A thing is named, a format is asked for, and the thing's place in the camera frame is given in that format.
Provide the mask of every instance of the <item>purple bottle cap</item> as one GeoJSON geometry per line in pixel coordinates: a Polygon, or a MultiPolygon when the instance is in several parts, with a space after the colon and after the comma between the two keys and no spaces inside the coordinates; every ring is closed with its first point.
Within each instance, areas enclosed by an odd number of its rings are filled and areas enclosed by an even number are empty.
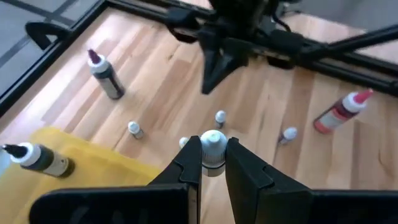
{"type": "Polygon", "coordinates": [[[90,60],[93,62],[93,64],[98,64],[101,61],[100,56],[98,56],[98,54],[93,49],[88,50],[88,56],[90,57],[90,60]]]}

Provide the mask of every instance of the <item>paint bottle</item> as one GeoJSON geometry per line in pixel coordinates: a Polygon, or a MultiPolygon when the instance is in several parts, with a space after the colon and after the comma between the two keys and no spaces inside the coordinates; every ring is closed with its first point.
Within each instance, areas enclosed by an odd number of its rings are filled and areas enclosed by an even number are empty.
{"type": "Polygon", "coordinates": [[[140,128],[139,124],[137,124],[135,121],[130,121],[127,127],[129,129],[129,132],[136,139],[140,139],[140,138],[144,137],[143,130],[140,128]]]}
{"type": "Polygon", "coordinates": [[[189,141],[189,138],[187,138],[187,137],[180,138],[180,141],[178,142],[178,144],[180,145],[180,149],[182,149],[188,141],[189,141]]]}
{"type": "Polygon", "coordinates": [[[287,128],[283,133],[280,134],[278,138],[278,145],[287,144],[290,141],[293,141],[297,137],[297,128],[290,127],[287,128]]]}
{"type": "Polygon", "coordinates": [[[10,154],[12,162],[27,170],[61,178],[68,177],[75,170],[73,160],[41,144],[24,142],[18,145],[5,144],[2,148],[10,154]]]}
{"type": "Polygon", "coordinates": [[[314,127],[322,134],[331,133],[339,125],[355,117],[366,107],[366,100],[373,94],[369,89],[361,93],[352,92],[338,100],[314,120],[314,127]]]}
{"type": "Polygon", "coordinates": [[[221,110],[221,111],[216,113],[215,120],[216,120],[217,129],[223,128],[223,126],[225,124],[225,117],[226,117],[225,111],[221,110]]]}
{"type": "Polygon", "coordinates": [[[88,65],[91,74],[99,81],[107,96],[113,100],[120,99],[124,95],[124,87],[116,76],[112,65],[105,59],[104,55],[98,55],[94,50],[89,49],[88,65]]]}
{"type": "Polygon", "coordinates": [[[227,138],[217,130],[210,130],[200,136],[202,146],[202,172],[208,177],[216,177],[225,170],[227,138]]]}

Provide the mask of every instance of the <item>wooden surface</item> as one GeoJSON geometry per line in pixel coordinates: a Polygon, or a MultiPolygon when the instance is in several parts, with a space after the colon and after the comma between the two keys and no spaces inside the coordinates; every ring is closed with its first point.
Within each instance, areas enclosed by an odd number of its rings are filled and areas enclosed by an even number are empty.
{"type": "Polygon", "coordinates": [[[59,179],[21,169],[18,164],[8,167],[0,176],[2,223],[27,223],[32,204],[51,190],[147,185],[161,172],[55,128],[36,131],[29,142],[43,144],[71,158],[75,170],[67,178],[59,179]]]}
{"type": "MultiPolygon", "coordinates": [[[[317,40],[361,32],[306,15],[286,21],[317,40]]],[[[366,51],[393,61],[397,52],[394,44],[366,51]]],[[[163,169],[182,136],[213,129],[215,113],[225,110],[227,137],[239,138],[311,188],[398,189],[396,98],[376,93],[356,119],[322,135],[312,128],[313,119],[339,97],[362,88],[302,68],[270,67],[258,58],[205,96],[200,94],[202,72],[198,44],[176,41],[155,22],[107,10],[0,119],[0,143],[25,141],[36,129],[55,126],[163,169]],[[113,63],[127,88],[120,100],[107,98],[90,75],[88,47],[113,63]],[[127,132],[131,120],[142,126],[144,139],[127,132]],[[298,128],[297,139],[276,149],[280,130],[289,126],[298,128]]],[[[203,178],[202,223],[233,223],[224,180],[224,175],[203,178]]]]}

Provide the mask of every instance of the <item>black bottle cap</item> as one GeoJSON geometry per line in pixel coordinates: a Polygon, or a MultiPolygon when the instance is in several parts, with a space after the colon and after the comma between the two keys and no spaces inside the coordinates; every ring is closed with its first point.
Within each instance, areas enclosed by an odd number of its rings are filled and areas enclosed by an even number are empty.
{"type": "Polygon", "coordinates": [[[27,154],[27,148],[24,146],[5,144],[2,148],[15,158],[22,158],[27,154]]]}

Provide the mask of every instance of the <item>bottle label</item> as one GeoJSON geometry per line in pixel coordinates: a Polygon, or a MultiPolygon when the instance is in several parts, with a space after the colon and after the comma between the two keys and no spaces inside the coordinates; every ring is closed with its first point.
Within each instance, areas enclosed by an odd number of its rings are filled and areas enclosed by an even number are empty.
{"type": "Polygon", "coordinates": [[[329,133],[339,125],[346,122],[348,118],[340,115],[335,108],[327,112],[321,118],[319,118],[315,123],[315,127],[322,133],[329,133]]]}
{"type": "Polygon", "coordinates": [[[99,81],[99,84],[102,86],[102,88],[105,90],[106,94],[111,99],[120,98],[124,92],[122,85],[120,84],[120,81],[118,78],[115,78],[114,80],[112,80],[110,78],[101,78],[101,79],[98,79],[98,81],[99,81]]]}
{"type": "Polygon", "coordinates": [[[47,167],[45,170],[43,170],[43,173],[58,177],[68,169],[69,159],[61,156],[56,152],[53,153],[54,153],[54,159],[51,165],[47,167]]]}

